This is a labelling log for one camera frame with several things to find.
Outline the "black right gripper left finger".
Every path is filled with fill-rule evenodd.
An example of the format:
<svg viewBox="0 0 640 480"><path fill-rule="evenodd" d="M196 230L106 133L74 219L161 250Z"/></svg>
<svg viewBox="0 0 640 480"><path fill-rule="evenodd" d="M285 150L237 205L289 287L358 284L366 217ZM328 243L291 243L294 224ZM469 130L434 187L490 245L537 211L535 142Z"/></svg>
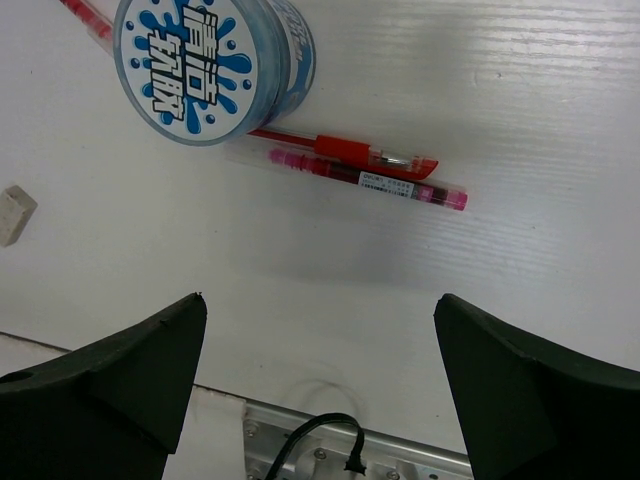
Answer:
<svg viewBox="0 0 640 480"><path fill-rule="evenodd" d="M193 293L2 376L2 478L162 478L178 448L206 324L206 303Z"/></svg>

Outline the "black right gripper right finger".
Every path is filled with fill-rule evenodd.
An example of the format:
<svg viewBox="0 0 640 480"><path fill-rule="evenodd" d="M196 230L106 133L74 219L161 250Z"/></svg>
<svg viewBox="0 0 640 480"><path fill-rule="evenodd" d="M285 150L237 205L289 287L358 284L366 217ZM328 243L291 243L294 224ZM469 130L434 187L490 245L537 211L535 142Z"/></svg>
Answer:
<svg viewBox="0 0 640 480"><path fill-rule="evenodd" d="M638 478L638 372L453 294L434 323L474 478Z"/></svg>

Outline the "grey white eraser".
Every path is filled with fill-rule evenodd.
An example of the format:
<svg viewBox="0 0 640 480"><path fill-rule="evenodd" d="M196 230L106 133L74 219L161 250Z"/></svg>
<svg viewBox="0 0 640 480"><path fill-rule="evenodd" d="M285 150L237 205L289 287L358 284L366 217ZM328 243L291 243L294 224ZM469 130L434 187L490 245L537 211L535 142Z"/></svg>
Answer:
<svg viewBox="0 0 640 480"><path fill-rule="evenodd" d="M11 185L1 192L1 246L17 242L38 203L19 185Z"/></svg>

